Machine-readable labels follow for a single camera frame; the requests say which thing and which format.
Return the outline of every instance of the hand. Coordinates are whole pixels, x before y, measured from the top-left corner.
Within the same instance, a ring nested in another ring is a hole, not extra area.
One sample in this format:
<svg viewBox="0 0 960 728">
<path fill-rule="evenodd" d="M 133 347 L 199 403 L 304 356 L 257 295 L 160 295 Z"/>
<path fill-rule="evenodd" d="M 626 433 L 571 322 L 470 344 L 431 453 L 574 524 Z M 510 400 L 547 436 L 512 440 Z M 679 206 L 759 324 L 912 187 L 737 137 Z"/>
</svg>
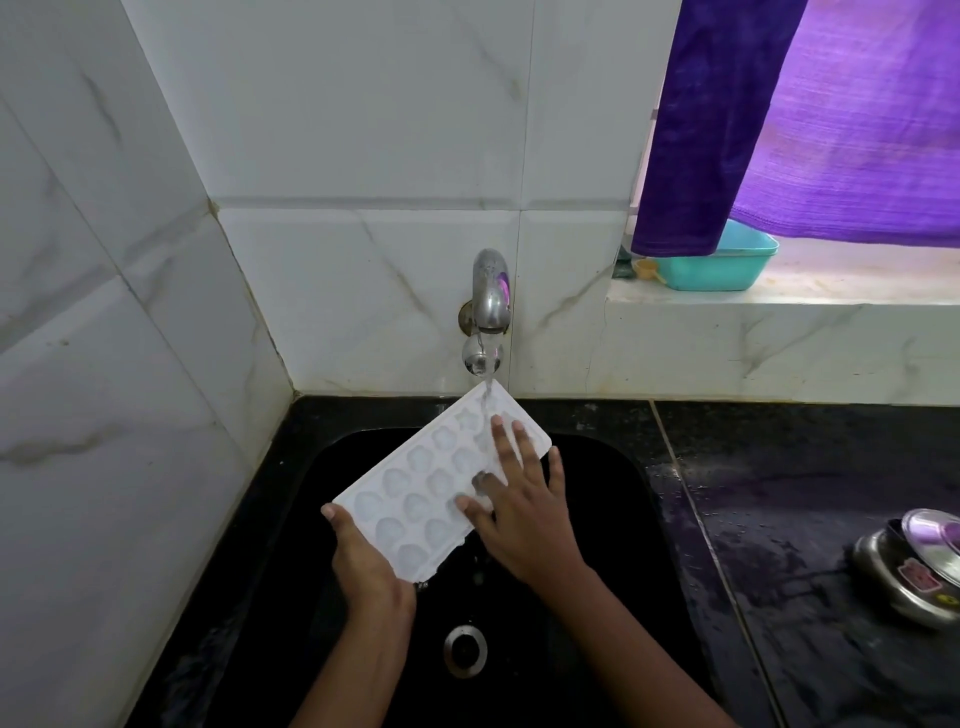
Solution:
<svg viewBox="0 0 960 728">
<path fill-rule="evenodd" d="M 333 572 L 347 598 L 351 619 L 399 619 L 413 623 L 414 585 L 396 578 L 390 563 L 360 533 L 347 509 L 328 503 L 321 513 L 337 534 Z"/>
<path fill-rule="evenodd" d="M 566 511 L 560 451 L 550 449 L 548 486 L 523 424 L 514 421 L 513 430 L 522 464 L 507 439 L 503 420 L 496 415 L 491 418 L 493 443 L 507 476 L 507 485 L 490 473 L 477 476 L 478 490 L 493 502 L 496 522 L 471 497 L 457 497 L 457 507 L 477 529 L 491 556 L 541 598 L 547 598 L 586 565 Z"/>
</svg>

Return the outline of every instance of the metal lid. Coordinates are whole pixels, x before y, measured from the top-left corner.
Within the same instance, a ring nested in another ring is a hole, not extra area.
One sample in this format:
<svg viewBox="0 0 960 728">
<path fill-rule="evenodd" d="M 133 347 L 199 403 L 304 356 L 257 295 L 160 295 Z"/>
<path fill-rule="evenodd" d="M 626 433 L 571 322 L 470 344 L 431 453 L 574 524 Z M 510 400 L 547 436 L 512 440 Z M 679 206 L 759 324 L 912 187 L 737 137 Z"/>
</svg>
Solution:
<svg viewBox="0 0 960 728">
<path fill-rule="evenodd" d="M 903 537 L 921 560 L 960 587 L 960 518 L 918 508 L 903 517 Z"/>
</svg>

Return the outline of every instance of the person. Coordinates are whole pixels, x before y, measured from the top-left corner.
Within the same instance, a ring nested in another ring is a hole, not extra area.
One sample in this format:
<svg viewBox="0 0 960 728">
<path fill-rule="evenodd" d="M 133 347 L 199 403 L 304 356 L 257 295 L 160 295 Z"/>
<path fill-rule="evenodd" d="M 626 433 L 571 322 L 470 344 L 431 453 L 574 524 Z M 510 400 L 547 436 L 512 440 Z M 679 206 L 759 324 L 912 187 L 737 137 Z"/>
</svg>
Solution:
<svg viewBox="0 0 960 728">
<path fill-rule="evenodd" d="M 734 728 L 580 555 L 557 448 L 549 452 L 547 482 L 520 422 L 513 424 L 519 459 L 499 417 L 491 418 L 491 429 L 507 483 L 489 473 L 477 479 L 496 520 L 473 498 L 457 497 L 457 507 L 491 556 L 553 611 L 628 724 Z M 347 598 L 348 618 L 291 728 L 377 728 L 406 660 L 414 587 L 396 578 L 344 508 L 328 503 L 322 512 L 337 535 L 333 570 Z"/>
</svg>

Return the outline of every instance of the turquoise container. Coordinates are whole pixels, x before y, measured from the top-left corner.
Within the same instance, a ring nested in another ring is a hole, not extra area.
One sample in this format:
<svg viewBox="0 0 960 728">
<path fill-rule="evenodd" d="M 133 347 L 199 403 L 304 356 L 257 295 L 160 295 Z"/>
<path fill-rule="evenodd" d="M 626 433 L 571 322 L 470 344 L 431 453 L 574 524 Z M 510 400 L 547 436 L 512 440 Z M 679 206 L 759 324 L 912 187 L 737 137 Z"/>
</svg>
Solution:
<svg viewBox="0 0 960 728">
<path fill-rule="evenodd" d="M 715 253 L 652 259 L 663 281 L 676 291 L 745 291 L 779 247 L 766 232 L 728 220 Z"/>
</svg>

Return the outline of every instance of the pink sticker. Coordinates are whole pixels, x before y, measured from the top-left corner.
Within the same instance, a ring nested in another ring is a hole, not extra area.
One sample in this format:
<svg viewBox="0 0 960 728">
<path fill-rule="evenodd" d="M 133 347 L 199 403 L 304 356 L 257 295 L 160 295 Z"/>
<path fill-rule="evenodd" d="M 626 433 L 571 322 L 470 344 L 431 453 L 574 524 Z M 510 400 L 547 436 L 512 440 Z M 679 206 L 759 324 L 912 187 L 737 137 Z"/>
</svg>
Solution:
<svg viewBox="0 0 960 728">
<path fill-rule="evenodd" d="M 921 594 L 939 592 L 943 588 L 937 577 L 916 559 L 907 559 L 897 567 L 903 580 Z"/>
</svg>

